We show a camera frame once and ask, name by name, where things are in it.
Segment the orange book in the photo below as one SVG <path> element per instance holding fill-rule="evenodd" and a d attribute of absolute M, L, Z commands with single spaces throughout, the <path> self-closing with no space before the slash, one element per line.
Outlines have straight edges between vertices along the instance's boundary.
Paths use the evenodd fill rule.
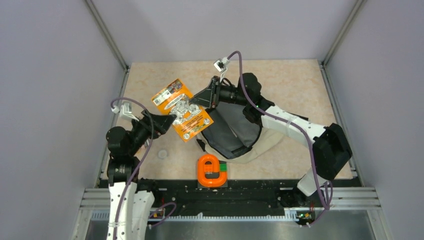
<path fill-rule="evenodd" d="M 151 98 L 160 113 L 176 116 L 172 127 L 184 142 L 214 123 L 204 107 L 190 103 L 193 96 L 188 87 L 177 78 Z"/>

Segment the cream canvas student bag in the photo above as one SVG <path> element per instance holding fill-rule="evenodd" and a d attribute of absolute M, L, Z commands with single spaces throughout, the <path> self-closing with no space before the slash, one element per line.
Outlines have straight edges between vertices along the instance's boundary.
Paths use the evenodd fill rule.
<path fill-rule="evenodd" d="M 286 137 L 273 129 L 249 122 L 242 105 L 222 102 L 208 109 L 214 121 L 196 135 L 201 150 L 221 162 L 247 164 L 270 150 Z"/>

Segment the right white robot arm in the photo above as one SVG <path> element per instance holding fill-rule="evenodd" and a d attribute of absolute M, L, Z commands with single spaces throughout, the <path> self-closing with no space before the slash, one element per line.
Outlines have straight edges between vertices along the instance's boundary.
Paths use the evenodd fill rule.
<path fill-rule="evenodd" d="M 314 193 L 325 183 L 335 179 L 352 158 L 353 152 L 342 127 L 312 123 L 289 113 L 261 94 L 262 85 L 251 73 L 243 73 L 237 86 L 224 85 L 214 76 L 208 87 L 189 99 L 207 109 L 220 103 L 243 106 L 243 115 L 253 123 L 271 129 L 303 144 L 309 150 L 311 168 L 298 181 L 293 200 L 299 206 L 307 206 Z"/>

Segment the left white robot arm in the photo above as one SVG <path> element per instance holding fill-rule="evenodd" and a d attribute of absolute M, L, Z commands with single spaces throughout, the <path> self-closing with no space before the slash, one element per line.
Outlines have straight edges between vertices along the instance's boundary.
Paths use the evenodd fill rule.
<path fill-rule="evenodd" d="M 143 240 L 151 208 L 160 202 L 161 194 L 154 188 L 138 189 L 138 174 L 143 161 L 136 157 L 136 153 L 146 141 L 164 135 L 177 117 L 174 114 L 151 114 L 147 110 L 142 115 L 141 119 L 131 120 L 131 130 L 115 126 L 106 133 L 110 203 L 108 240 Z"/>

